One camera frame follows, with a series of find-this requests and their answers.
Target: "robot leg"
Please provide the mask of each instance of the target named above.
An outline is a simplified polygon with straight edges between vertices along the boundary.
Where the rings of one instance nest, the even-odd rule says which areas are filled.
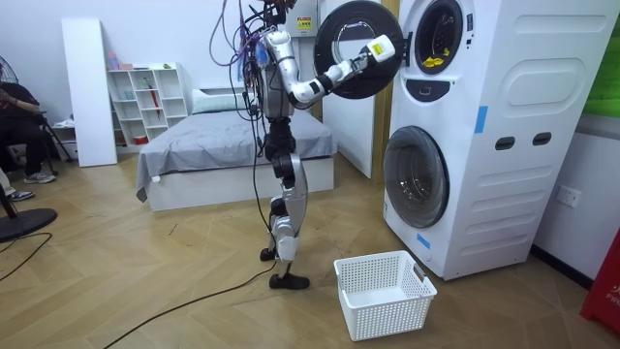
[[[271,200],[269,222],[273,237],[269,237],[269,247],[261,252],[261,260],[278,259],[279,272],[271,276],[269,287],[301,290],[310,286],[310,280],[292,275],[289,271],[306,213],[308,184],[299,156],[283,156],[285,159],[277,162],[280,168],[276,170],[276,173],[280,174],[278,177],[282,179],[283,193],[281,197]]]

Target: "pillow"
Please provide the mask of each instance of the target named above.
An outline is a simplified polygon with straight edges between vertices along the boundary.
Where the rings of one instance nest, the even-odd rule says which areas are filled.
[[[237,108],[234,106],[234,94],[229,93],[213,93],[209,94],[199,89],[192,90],[192,114],[203,112],[217,112],[217,111],[240,111],[245,109],[243,103],[243,96],[241,93],[236,94]]]

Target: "bed frame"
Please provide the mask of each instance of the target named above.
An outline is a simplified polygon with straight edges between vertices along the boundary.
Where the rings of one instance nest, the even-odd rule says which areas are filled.
[[[334,188],[333,157],[303,160],[303,166],[309,192]],[[282,195],[271,165],[257,166],[256,184],[260,198]],[[255,199],[252,167],[157,175],[145,190],[153,211]]]

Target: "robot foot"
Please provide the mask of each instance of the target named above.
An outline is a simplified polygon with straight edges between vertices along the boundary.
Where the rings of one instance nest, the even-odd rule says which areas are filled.
[[[269,279],[269,287],[272,289],[288,289],[303,290],[310,286],[310,279],[303,276],[295,276],[287,273],[284,277],[278,277],[278,274],[271,275]]]
[[[266,261],[273,261],[275,259],[275,248],[271,251],[269,251],[268,248],[264,248],[261,251],[261,261],[262,262],[266,262]]]

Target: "white door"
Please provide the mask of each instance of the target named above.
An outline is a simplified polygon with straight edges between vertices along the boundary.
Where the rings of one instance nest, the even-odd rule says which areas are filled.
[[[333,10],[349,1],[351,0],[320,0],[321,23]],[[364,45],[362,41],[351,40],[340,43],[339,50],[344,58],[349,58],[357,56]],[[368,178],[372,170],[374,115],[374,96],[349,100],[330,94],[323,98],[323,123],[338,141],[339,151]]]

